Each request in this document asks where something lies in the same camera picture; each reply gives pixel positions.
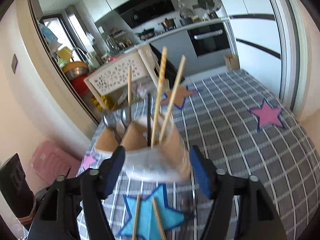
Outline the wooden chopstick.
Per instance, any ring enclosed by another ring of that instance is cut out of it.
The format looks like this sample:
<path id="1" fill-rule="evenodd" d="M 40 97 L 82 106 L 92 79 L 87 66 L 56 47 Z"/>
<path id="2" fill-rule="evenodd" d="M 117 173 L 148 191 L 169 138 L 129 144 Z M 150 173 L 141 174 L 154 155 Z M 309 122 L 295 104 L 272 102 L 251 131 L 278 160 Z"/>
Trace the wooden chopstick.
<path id="1" fill-rule="evenodd" d="M 174 83 L 173 89 L 171 91 L 171 96 L 170 96 L 169 104 L 168 104 L 168 107 L 167 107 L 167 112 L 165 114 L 164 122 L 163 122 L 163 125 L 162 125 L 162 128 L 161 128 L 161 132 L 160 132 L 160 135 L 159 135 L 159 143 L 162 143 L 162 141 L 164 140 L 164 137 L 165 137 L 165 133 L 166 133 L 166 130 L 167 130 L 167 124 L 169 122 L 169 119 L 170 119 L 170 116 L 171 116 L 171 111 L 172 111 L 172 108 L 174 106 L 174 101 L 175 101 L 175 98 L 176 98 L 177 90 L 178 90 L 178 87 L 179 87 L 180 82 L 181 82 L 182 74 L 183 74 L 184 67 L 185 67 L 185 62 L 186 62 L 186 57 L 184 55 L 182 55 L 181 61 L 180 61 L 180 65 L 179 65 L 179 69 L 178 69 L 178 72 L 177 72 L 177 75 L 176 75 L 175 83 Z"/>
<path id="2" fill-rule="evenodd" d="M 141 199 L 141 195 L 137 195 L 136 208 L 135 208 L 135 217 L 134 217 L 134 221 L 133 221 L 132 240 L 136 240 L 137 226 L 138 226 L 138 221 L 139 221 L 140 199 Z"/>
<path id="3" fill-rule="evenodd" d="M 152 197 L 152 207 L 153 207 L 153 212 L 155 214 L 155 218 L 156 218 L 156 222 L 157 222 L 157 228 L 159 230 L 159 234 L 161 237 L 161 240 L 166 240 L 166 235 L 163 229 L 163 225 L 162 225 L 162 221 L 161 221 L 161 216 L 158 210 L 158 206 L 157 206 L 157 201 L 155 197 Z"/>

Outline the dark translucent plastic spoon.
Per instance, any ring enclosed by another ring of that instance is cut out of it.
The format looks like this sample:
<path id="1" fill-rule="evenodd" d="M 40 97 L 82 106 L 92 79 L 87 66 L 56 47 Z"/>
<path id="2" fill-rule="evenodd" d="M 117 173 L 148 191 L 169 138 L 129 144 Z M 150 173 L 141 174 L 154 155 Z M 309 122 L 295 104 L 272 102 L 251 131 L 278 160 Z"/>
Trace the dark translucent plastic spoon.
<path id="1" fill-rule="evenodd" d="M 114 133 L 114 137 L 118 144 L 121 143 L 122 139 L 117 132 L 117 122 L 112 113 L 103 112 L 102 120 L 106 128 L 110 129 Z"/>

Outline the white plastic utensil holder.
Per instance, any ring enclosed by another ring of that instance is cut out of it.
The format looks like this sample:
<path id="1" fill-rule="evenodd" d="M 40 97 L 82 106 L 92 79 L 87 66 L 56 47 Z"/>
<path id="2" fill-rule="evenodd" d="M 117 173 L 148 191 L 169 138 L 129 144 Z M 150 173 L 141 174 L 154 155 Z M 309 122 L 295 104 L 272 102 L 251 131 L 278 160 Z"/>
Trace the white plastic utensil holder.
<path id="1" fill-rule="evenodd" d="M 131 179 L 173 183 L 190 177 L 189 153 L 171 118 L 164 140 L 153 147 L 147 145 L 147 116 L 134 120 L 125 131 L 117 124 L 125 148 L 123 170 Z"/>

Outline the grey checked tablecloth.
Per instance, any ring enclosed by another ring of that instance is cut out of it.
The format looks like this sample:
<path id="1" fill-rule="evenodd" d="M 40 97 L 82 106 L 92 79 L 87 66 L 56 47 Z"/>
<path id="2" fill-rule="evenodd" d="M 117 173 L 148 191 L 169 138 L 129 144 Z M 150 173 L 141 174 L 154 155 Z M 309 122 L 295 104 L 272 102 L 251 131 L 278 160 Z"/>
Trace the grey checked tablecloth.
<path id="1" fill-rule="evenodd" d="M 319 214 L 319 155 L 293 113 L 242 70 L 196 81 L 187 90 L 199 92 L 186 98 L 182 110 L 172 112 L 185 147 L 199 146 L 218 168 L 234 176 L 256 175 L 279 211 L 287 239 L 313 239 L 309 228 Z M 260 108 L 263 100 L 283 109 L 279 119 L 284 128 L 268 124 L 258 130 L 258 118 L 249 108 Z M 120 176 L 114 193 L 103 201 L 116 239 L 129 239 L 117 235 L 129 221 L 123 196 L 146 197 L 156 186 L 158 182 Z M 183 197 L 191 202 L 196 198 L 196 217 L 187 222 L 186 239 L 200 239 L 212 201 L 201 194 L 194 178 L 168 183 L 167 197 L 169 206 L 178 209 Z"/>

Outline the pink plastic stool stack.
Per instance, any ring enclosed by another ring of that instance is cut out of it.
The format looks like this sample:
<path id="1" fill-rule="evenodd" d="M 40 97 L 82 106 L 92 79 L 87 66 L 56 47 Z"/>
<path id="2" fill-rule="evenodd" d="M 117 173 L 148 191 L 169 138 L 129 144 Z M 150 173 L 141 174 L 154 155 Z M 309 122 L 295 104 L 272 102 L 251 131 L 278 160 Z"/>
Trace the pink plastic stool stack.
<path id="1" fill-rule="evenodd" d="M 41 179 L 52 184 L 60 175 L 76 176 L 81 161 L 69 155 L 51 141 L 41 143 L 35 150 L 31 166 Z"/>

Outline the beige flower-pattern rack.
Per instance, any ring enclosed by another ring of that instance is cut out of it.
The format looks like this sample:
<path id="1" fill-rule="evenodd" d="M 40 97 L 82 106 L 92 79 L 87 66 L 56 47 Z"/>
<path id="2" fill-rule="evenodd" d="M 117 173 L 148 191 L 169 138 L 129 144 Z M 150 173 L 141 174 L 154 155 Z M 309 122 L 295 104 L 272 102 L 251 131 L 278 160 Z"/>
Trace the beige flower-pattern rack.
<path id="1" fill-rule="evenodd" d="M 149 77 L 155 86 L 158 85 L 160 59 L 160 56 L 154 54 L 151 46 L 145 44 L 101 66 L 85 78 L 84 83 L 93 94 L 98 109 L 110 111 L 117 104 L 111 94 L 127 86 L 129 70 L 131 70 L 131 81 Z"/>

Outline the red container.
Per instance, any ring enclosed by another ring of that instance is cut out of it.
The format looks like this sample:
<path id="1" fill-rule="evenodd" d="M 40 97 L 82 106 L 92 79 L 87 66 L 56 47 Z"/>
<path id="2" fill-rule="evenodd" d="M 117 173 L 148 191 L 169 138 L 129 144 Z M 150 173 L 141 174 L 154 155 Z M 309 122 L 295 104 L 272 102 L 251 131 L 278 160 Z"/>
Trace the red container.
<path id="1" fill-rule="evenodd" d="M 74 90 L 78 93 L 79 96 L 83 96 L 89 92 L 89 88 L 84 82 L 84 79 L 87 75 L 76 77 L 75 79 L 71 80 L 71 85 Z"/>

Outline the orange and steel bowls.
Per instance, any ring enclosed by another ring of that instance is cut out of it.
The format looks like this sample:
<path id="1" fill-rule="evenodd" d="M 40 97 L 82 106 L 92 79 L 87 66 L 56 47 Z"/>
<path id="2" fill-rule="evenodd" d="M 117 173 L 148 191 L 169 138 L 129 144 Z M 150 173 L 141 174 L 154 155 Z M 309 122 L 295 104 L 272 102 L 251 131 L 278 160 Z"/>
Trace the orange and steel bowls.
<path id="1" fill-rule="evenodd" d="M 85 62 L 74 61 L 66 64 L 62 71 L 67 79 L 72 81 L 77 77 L 86 76 L 89 73 L 89 67 Z"/>

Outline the cardboard box on floor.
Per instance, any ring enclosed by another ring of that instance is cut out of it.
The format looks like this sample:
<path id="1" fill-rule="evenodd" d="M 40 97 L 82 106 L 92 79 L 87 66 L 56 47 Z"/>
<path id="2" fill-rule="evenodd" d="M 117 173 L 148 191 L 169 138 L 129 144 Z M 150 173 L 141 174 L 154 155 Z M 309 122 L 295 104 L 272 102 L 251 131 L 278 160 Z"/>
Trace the cardboard box on floor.
<path id="1" fill-rule="evenodd" d="M 238 56 L 235 54 L 225 54 L 224 55 L 225 64 L 228 71 L 239 70 L 240 63 Z"/>

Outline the black built-in oven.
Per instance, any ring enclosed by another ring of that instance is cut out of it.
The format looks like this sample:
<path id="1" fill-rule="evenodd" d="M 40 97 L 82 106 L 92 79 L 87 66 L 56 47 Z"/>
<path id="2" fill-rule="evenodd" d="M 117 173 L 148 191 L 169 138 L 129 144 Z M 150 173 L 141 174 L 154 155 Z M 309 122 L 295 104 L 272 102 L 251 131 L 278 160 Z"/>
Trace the black built-in oven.
<path id="1" fill-rule="evenodd" d="M 230 48 L 223 23 L 205 25 L 187 32 L 197 56 Z"/>

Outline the black wok on stove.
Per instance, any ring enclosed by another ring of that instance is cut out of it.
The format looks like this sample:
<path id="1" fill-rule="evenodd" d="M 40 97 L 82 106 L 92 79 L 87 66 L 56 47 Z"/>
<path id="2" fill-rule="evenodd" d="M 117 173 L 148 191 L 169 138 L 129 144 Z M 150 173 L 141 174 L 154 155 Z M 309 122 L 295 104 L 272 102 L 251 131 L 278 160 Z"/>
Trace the black wok on stove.
<path id="1" fill-rule="evenodd" d="M 155 29 L 144 29 L 141 33 L 135 33 L 135 35 L 138 36 L 141 41 L 145 41 L 155 36 Z"/>

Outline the brass cooking pot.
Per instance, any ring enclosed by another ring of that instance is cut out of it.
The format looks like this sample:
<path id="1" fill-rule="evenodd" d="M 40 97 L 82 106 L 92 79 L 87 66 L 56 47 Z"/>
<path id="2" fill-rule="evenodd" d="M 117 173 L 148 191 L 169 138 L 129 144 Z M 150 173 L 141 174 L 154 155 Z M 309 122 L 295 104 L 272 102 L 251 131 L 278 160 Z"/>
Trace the brass cooking pot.
<path id="1" fill-rule="evenodd" d="M 172 29 L 176 29 L 176 24 L 173 18 L 165 18 L 160 25 L 164 28 L 165 31 L 170 31 Z"/>

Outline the white refrigerator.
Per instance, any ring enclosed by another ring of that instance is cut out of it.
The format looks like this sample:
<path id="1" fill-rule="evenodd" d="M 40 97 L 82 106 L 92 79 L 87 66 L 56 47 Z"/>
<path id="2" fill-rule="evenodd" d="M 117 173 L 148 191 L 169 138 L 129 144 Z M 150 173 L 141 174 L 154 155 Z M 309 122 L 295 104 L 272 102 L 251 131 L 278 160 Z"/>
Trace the white refrigerator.
<path id="1" fill-rule="evenodd" d="M 281 46 L 270 0 L 221 0 L 229 17 L 240 68 L 275 96 L 281 88 Z"/>

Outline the black range hood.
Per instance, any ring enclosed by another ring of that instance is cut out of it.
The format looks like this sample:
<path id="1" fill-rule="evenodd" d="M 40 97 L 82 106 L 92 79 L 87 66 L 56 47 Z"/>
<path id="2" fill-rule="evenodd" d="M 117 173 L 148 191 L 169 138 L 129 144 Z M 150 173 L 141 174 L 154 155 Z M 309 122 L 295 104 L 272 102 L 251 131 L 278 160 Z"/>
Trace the black range hood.
<path id="1" fill-rule="evenodd" d="M 171 0 L 129 0 L 114 9 L 130 28 L 135 28 L 174 10 Z"/>

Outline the grey wall switch panel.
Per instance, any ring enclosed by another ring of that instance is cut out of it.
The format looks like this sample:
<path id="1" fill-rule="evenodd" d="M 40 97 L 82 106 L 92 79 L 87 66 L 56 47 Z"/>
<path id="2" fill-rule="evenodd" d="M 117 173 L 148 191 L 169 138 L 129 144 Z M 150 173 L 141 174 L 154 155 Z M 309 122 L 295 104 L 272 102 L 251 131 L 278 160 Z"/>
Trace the grey wall switch panel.
<path id="1" fill-rule="evenodd" d="M 16 54 L 14 54 L 12 57 L 12 62 L 11 62 L 11 68 L 12 68 L 12 72 L 14 74 L 16 73 L 17 64 L 18 64 L 18 59 L 17 59 Z"/>

